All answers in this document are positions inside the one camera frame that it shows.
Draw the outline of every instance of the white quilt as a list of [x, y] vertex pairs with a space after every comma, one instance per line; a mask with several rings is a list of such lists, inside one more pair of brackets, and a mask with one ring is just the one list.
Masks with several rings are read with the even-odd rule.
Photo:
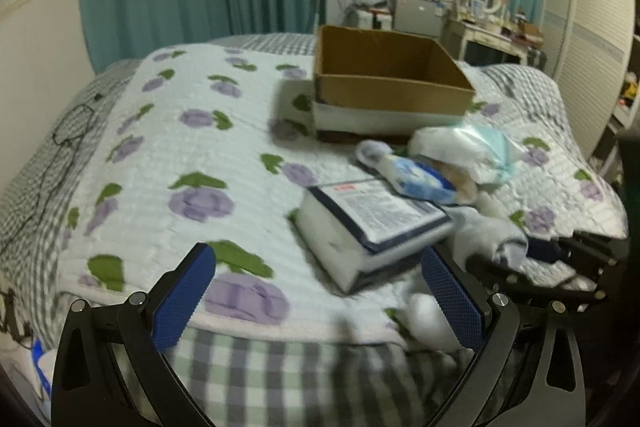
[[[385, 309], [404, 305], [410, 276], [345, 298], [290, 223], [305, 185], [366, 177], [351, 148], [313, 139], [311, 67], [311, 57], [211, 44], [147, 57], [74, 195], [59, 290], [122, 302], [204, 241], [218, 268], [191, 325], [258, 339], [402, 343]], [[529, 148], [496, 192], [512, 219], [543, 235], [623, 235], [620, 202], [575, 150], [524, 118], [481, 71], [465, 73], [478, 90], [467, 118]]]

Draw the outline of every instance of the purple flower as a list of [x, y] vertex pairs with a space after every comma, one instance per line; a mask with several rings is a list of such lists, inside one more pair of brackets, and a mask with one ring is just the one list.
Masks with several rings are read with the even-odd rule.
[[302, 80], [306, 78], [306, 71], [301, 68], [289, 68], [288, 70], [284, 70], [282, 74], [289, 80]]
[[70, 227], [65, 227], [64, 232], [62, 232], [62, 242], [60, 243], [60, 248], [62, 250], [66, 250], [69, 248], [69, 240], [71, 240], [72, 230]]
[[107, 220], [114, 210], [118, 209], [118, 200], [116, 198], [106, 198], [100, 204], [97, 204], [94, 210], [94, 217], [91, 218], [86, 226], [84, 235], [88, 236], [102, 223]]
[[213, 114], [201, 109], [188, 109], [182, 113], [180, 121], [192, 129], [211, 127], [213, 125]]
[[89, 275], [86, 273], [83, 273], [80, 277], [78, 277], [78, 284], [91, 286], [93, 288], [100, 287], [100, 281], [98, 281], [93, 275]]
[[169, 57], [171, 57], [171, 53], [159, 53], [154, 57], [154, 62], [160, 62], [160, 60], [165, 60]]
[[295, 127], [284, 120], [270, 120], [269, 131], [274, 138], [287, 142], [295, 141], [299, 134]]
[[120, 147], [118, 147], [118, 150], [113, 155], [111, 163], [121, 162], [130, 154], [133, 154], [135, 151], [140, 149], [140, 146], [142, 145], [142, 142], [144, 140], [144, 136], [136, 136], [124, 140], [124, 142], [120, 144]]
[[162, 76], [156, 76], [148, 81], [144, 86], [142, 86], [142, 91], [153, 91], [154, 89], [158, 89], [164, 84], [164, 78]]
[[129, 127], [131, 127], [134, 122], [138, 120], [138, 116], [134, 115], [134, 116], [130, 116], [129, 118], [127, 118], [127, 120], [125, 120], [124, 122], [122, 122], [122, 125], [120, 126], [120, 128], [116, 131], [118, 134], [125, 134], [125, 132], [127, 131], [127, 129]]
[[281, 170], [290, 182], [300, 185], [301, 187], [310, 187], [318, 183], [313, 172], [299, 163], [285, 163], [281, 167]]
[[271, 283], [244, 273], [215, 277], [204, 295], [207, 312], [275, 326], [289, 315], [284, 293]]
[[532, 167], [542, 167], [545, 163], [548, 163], [548, 161], [549, 155], [544, 149], [540, 149], [540, 147], [527, 148], [524, 163], [531, 165]]
[[582, 180], [580, 182], [580, 192], [585, 198], [595, 201], [602, 201], [604, 199], [602, 191], [598, 186], [588, 180]]
[[482, 116], [491, 117], [500, 112], [500, 104], [499, 103], [485, 103], [480, 110], [480, 114]]
[[212, 187], [191, 187], [177, 192], [169, 201], [175, 214], [204, 222], [207, 217], [225, 217], [234, 211], [234, 202], [222, 190]]
[[216, 82], [215, 84], [211, 84], [211, 89], [233, 98], [240, 98], [242, 96], [240, 88], [231, 82]]
[[539, 206], [524, 217], [524, 224], [533, 233], [548, 233], [555, 223], [556, 214], [548, 206]]
[[227, 57], [225, 58], [225, 62], [231, 64], [232, 66], [245, 66], [249, 63], [246, 58], [242, 57]]

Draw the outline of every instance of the metal screw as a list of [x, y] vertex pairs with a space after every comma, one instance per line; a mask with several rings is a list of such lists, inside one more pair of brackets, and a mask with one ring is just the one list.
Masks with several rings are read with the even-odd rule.
[[564, 313], [566, 311], [566, 306], [560, 301], [553, 301], [551, 307], [558, 313]]
[[493, 296], [494, 303], [498, 306], [506, 306], [509, 304], [509, 298], [504, 293], [495, 293]]
[[82, 310], [84, 310], [84, 301], [82, 299], [78, 299], [71, 304], [71, 311], [81, 312]]
[[140, 306], [146, 299], [146, 293], [144, 292], [135, 292], [132, 293], [129, 297], [129, 304], [133, 304], [134, 306]]

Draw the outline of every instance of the sliding wardrobe door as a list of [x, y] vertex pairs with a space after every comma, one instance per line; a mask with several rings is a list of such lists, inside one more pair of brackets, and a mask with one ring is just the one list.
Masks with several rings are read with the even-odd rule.
[[590, 156], [622, 87], [635, 0], [571, 0], [554, 78], [582, 153]]
[[551, 78], [556, 77], [569, 20], [570, 4], [571, 0], [545, 0], [541, 28], [545, 43], [542, 51], [546, 53], [545, 73]]

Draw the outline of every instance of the blue textured pad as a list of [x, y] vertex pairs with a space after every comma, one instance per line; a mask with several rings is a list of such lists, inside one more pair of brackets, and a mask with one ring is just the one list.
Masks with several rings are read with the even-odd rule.
[[464, 347], [478, 351], [484, 342], [482, 314], [431, 247], [422, 252], [422, 277], [427, 281], [456, 338]]
[[152, 339], [162, 353], [174, 347], [216, 273], [216, 254], [205, 246], [154, 314]]

